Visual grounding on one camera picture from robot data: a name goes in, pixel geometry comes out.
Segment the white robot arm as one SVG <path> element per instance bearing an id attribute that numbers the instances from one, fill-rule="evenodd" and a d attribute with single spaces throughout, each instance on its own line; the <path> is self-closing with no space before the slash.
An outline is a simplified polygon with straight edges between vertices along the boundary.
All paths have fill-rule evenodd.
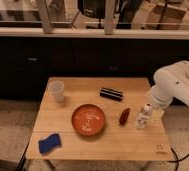
<path id="1" fill-rule="evenodd" d="M 155 108 L 165 109 L 174 98 L 189 106 L 189 61 L 179 61 L 158 69 L 149 101 Z"/>

